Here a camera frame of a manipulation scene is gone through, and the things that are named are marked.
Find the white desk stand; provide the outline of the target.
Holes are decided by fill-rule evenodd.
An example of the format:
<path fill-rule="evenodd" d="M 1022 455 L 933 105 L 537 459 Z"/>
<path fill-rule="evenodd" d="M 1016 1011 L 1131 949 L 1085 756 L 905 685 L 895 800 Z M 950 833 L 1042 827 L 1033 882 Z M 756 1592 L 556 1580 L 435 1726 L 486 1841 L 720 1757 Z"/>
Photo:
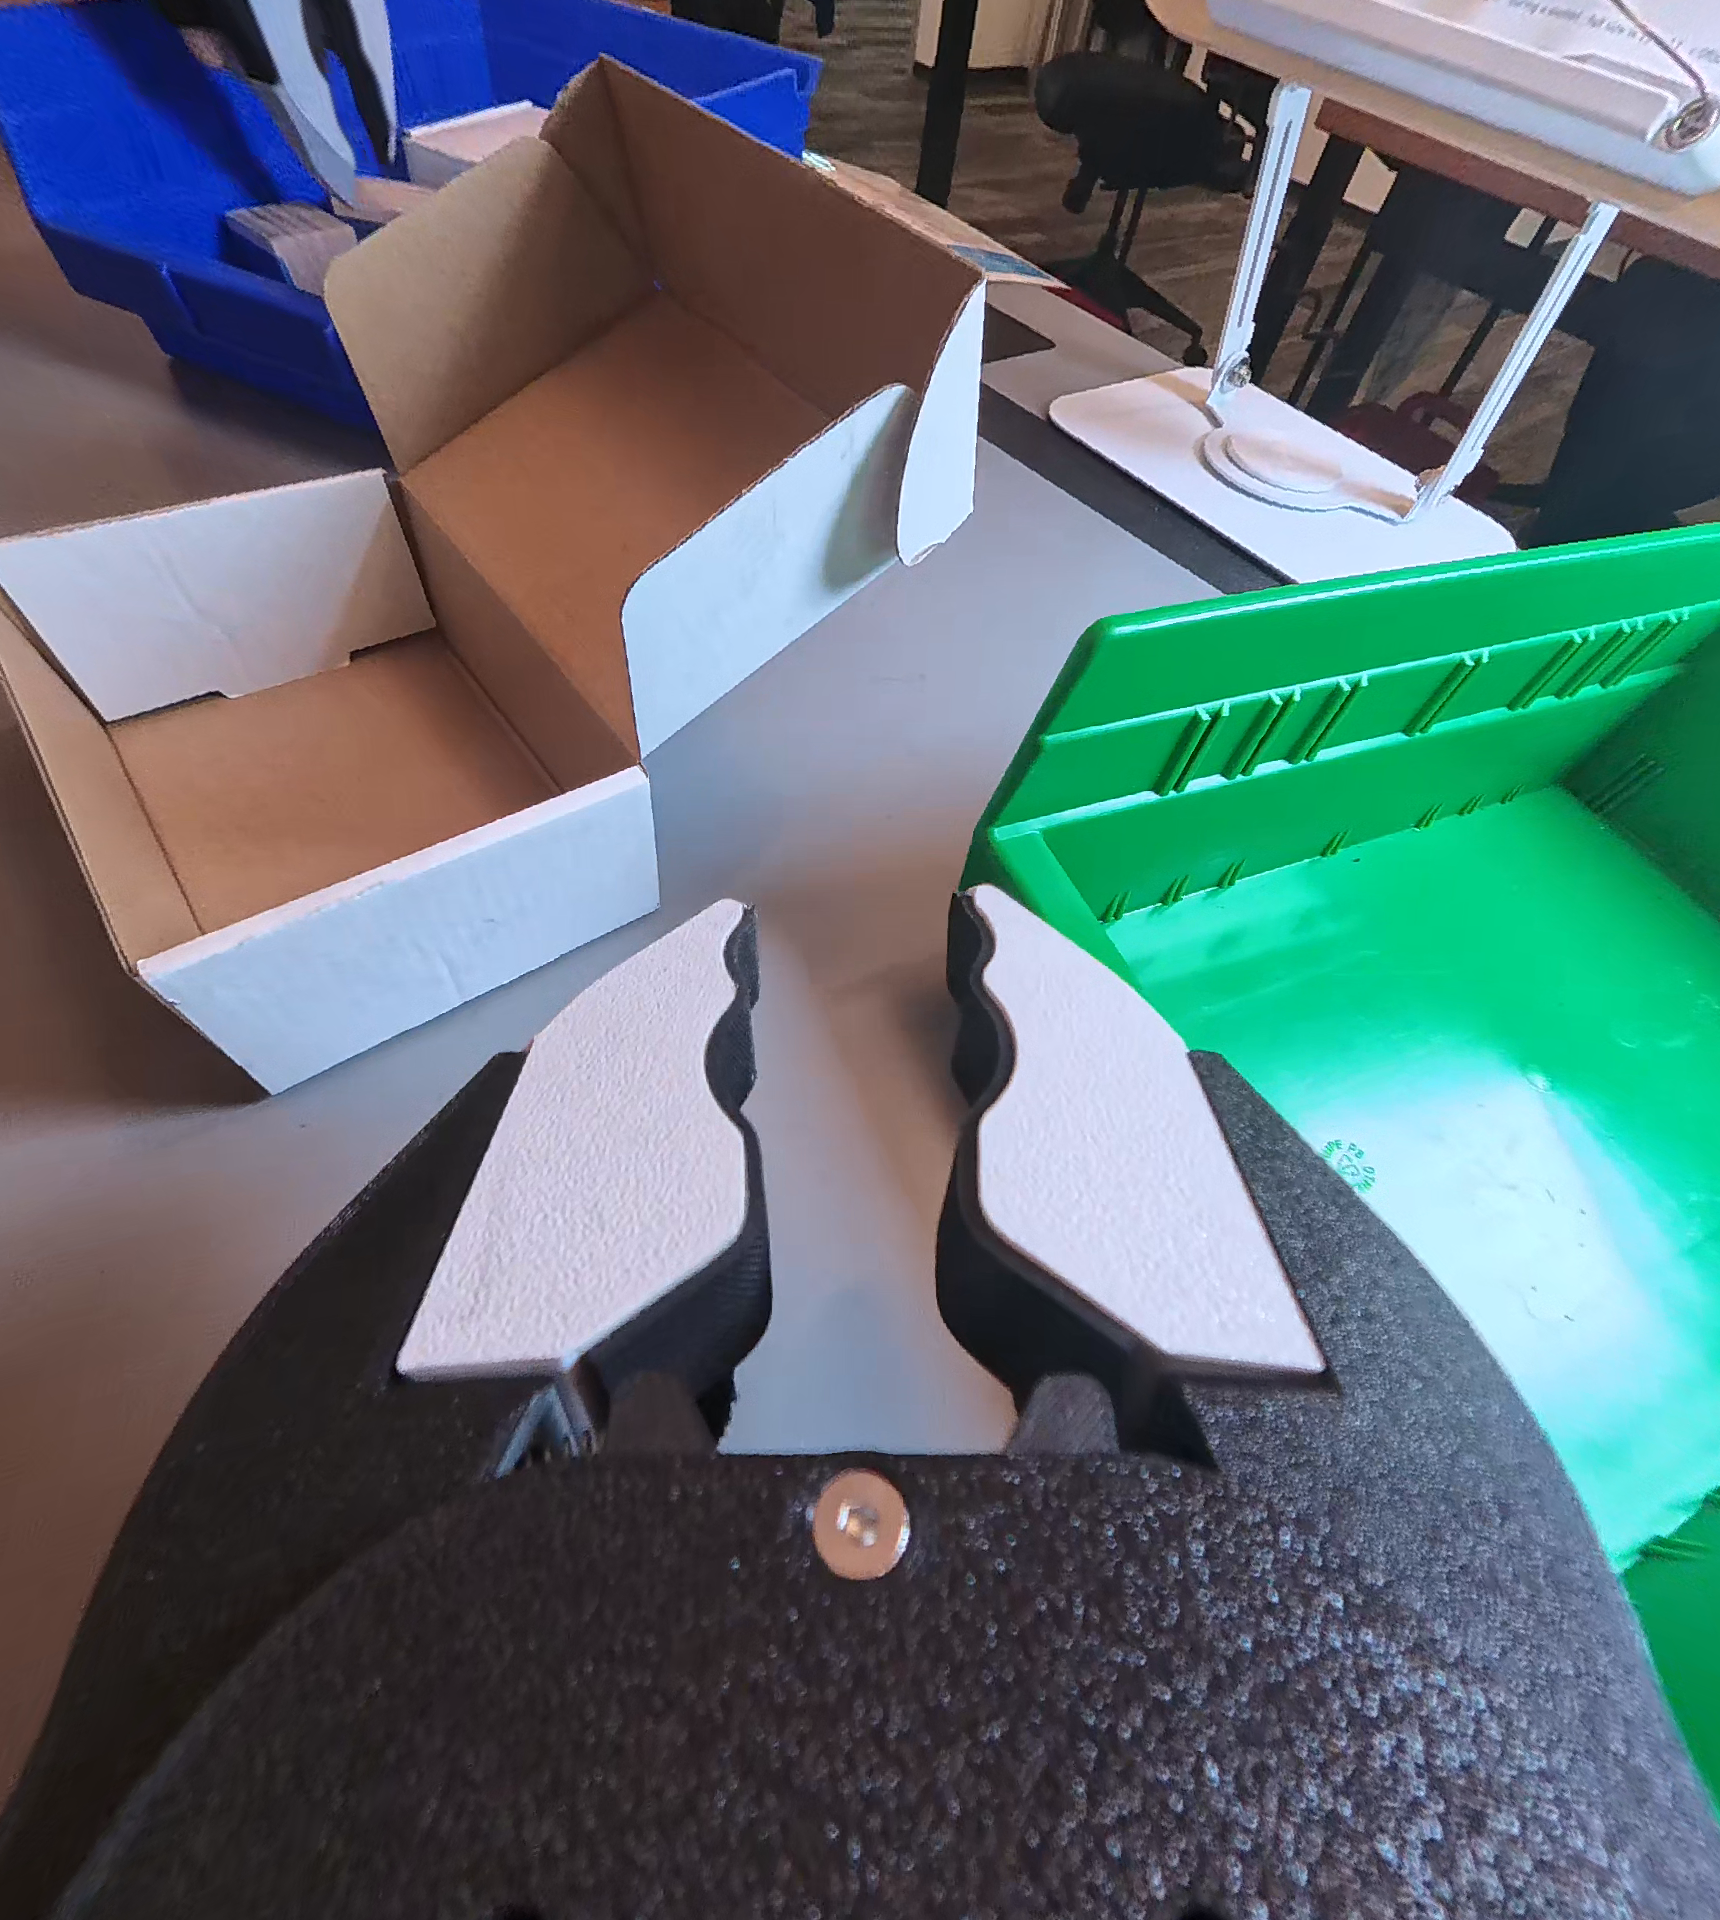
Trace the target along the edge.
<path fill-rule="evenodd" d="M 1462 4 L 1228 3 L 1225 27 L 1331 74 L 1383 84 L 1526 136 L 1621 181 L 1688 198 L 1720 189 L 1720 93 L 1629 4 L 1635 35 L 1668 72 L 1603 52 L 1561 55 L 1473 23 Z M 1273 97 L 1243 253 L 1210 372 L 1171 371 L 1053 401 L 1075 443 L 1207 523 L 1289 582 L 1505 556 L 1513 535 L 1458 491 L 1520 393 L 1618 206 L 1594 203 L 1530 309 L 1470 424 L 1419 477 L 1256 385 L 1250 368 L 1264 272 L 1312 88 Z"/>

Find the blue plastic bin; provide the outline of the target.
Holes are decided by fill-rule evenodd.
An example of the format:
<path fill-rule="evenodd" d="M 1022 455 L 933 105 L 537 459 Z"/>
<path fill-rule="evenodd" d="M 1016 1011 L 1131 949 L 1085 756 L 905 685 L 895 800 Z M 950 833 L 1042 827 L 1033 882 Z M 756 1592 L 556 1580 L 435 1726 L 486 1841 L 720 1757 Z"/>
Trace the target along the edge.
<path fill-rule="evenodd" d="M 551 108 L 610 56 L 800 156 L 821 60 L 633 4 L 391 4 L 407 130 Z M 0 9 L 0 138 L 69 285 L 159 349 L 357 428 L 372 417 L 321 296 L 228 226 L 326 190 L 246 78 L 203 62 L 153 4 Z"/>

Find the striped wooden cube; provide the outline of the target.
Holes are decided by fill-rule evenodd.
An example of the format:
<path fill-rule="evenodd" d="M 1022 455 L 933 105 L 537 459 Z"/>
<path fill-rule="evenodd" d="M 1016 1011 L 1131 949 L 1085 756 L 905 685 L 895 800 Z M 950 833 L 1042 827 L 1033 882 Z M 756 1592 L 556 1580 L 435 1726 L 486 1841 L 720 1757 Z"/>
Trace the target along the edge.
<path fill-rule="evenodd" d="M 331 267 L 361 245 L 361 230 L 326 206 L 249 204 L 224 214 L 233 245 L 300 294 L 321 298 Z"/>

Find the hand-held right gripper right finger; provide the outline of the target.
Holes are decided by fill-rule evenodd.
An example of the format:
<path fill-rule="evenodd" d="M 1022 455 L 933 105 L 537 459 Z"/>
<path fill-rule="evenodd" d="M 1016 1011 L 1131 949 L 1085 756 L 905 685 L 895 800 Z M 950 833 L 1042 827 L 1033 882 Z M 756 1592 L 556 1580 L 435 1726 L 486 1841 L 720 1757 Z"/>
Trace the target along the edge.
<path fill-rule="evenodd" d="M 946 1331 L 1020 1413 L 1016 1453 L 1207 1469 L 1191 1381 L 1327 1358 L 1185 1040 L 993 885 L 954 896 L 953 1076 L 969 1101 L 936 1243 Z"/>

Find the small white cardboard box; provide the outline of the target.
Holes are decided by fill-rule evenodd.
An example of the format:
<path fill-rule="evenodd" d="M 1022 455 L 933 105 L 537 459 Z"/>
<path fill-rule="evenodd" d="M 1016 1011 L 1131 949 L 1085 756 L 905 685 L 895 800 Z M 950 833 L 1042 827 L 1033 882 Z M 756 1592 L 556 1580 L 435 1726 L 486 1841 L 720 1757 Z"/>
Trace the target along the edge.
<path fill-rule="evenodd" d="M 547 108 L 516 100 L 407 129 L 401 138 L 407 178 L 441 189 L 515 141 L 538 136 L 547 119 Z"/>

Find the dark red bag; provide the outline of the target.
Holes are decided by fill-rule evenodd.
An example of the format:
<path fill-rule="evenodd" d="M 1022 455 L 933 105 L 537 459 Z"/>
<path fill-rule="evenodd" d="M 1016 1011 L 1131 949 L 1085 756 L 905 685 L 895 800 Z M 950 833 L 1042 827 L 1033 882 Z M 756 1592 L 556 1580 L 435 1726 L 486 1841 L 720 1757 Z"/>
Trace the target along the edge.
<path fill-rule="evenodd" d="M 1335 421 L 1336 432 L 1381 459 L 1425 477 L 1446 469 L 1473 424 L 1475 406 L 1455 396 L 1415 393 L 1398 405 L 1359 402 Z"/>

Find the printed paper sheet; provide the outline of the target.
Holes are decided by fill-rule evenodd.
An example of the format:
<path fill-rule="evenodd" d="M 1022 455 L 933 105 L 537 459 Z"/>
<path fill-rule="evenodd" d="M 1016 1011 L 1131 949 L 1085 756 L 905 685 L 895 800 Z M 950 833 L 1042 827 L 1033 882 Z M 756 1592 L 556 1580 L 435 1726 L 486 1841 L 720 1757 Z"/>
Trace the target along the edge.
<path fill-rule="evenodd" d="M 1692 62 L 1720 93 L 1720 3 L 1633 3 L 1641 25 Z M 1475 27 L 1558 55 L 1592 52 L 1659 74 L 1672 74 L 1660 46 L 1610 3 L 1482 3 L 1470 7 Z"/>

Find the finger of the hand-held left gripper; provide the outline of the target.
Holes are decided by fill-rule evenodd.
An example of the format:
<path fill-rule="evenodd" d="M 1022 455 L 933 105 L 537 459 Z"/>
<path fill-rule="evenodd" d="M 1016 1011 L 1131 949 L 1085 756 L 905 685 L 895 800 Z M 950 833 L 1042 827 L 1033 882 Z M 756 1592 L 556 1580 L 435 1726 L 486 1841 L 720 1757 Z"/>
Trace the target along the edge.
<path fill-rule="evenodd" d="M 350 200 L 357 163 L 323 65 L 319 9 L 306 3 L 249 3 L 249 16 L 271 74 L 259 78 L 254 90 L 323 189 Z"/>
<path fill-rule="evenodd" d="M 346 77 L 377 159 L 398 151 L 393 27 L 387 3 L 346 3 Z"/>

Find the black office chair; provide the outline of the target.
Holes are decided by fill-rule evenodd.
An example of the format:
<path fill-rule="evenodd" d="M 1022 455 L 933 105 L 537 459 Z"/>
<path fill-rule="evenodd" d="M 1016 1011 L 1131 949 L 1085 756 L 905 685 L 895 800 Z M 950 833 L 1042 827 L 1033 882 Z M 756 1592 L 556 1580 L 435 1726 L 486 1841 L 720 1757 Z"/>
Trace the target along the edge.
<path fill-rule="evenodd" d="M 1078 259 L 1054 260 L 1051 277 L 1129 324 L 1134 311 L 1154 314 L 1189 339 L 1185 362 L 1208 362 L 1200 324 L 1131 268 L 1131 250 L 1154 190 L 1204 187 L 1243 190 L 1252 169 L 1238 119 L 1178 68 L 1106 52 L 1075 52 L 1040 67 L 1035 107 L 1051 132 L 1076 145 L 1076 169 L 1065 211 L 1080 214 L 1092 195 L 1111 190 L 1113 214 L 1102 241 Z"/>

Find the green plastic bin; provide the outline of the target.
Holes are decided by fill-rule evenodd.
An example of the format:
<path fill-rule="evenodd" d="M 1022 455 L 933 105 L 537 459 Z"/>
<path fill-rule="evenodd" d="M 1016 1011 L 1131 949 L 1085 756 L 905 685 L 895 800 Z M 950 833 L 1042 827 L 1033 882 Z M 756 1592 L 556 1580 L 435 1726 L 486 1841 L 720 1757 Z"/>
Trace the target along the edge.
<path fill-rule="evenodd" d="M 1104 618 L 965 882 L 1446 1285 L 1720 1812 L 1720 523 Z"/>

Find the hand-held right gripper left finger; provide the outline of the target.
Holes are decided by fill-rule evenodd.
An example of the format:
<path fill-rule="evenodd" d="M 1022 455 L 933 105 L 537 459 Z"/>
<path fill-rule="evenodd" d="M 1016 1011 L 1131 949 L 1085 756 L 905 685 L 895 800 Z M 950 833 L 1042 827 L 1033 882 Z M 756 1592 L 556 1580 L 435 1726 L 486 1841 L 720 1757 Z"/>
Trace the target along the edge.
<path fill-rule="evenodd" d="M 533 1043 L 397 1355 L 541 1381 L 549 1449 L 713 1458 L 773 1317 L 756 916 L 724 898 Z"/>

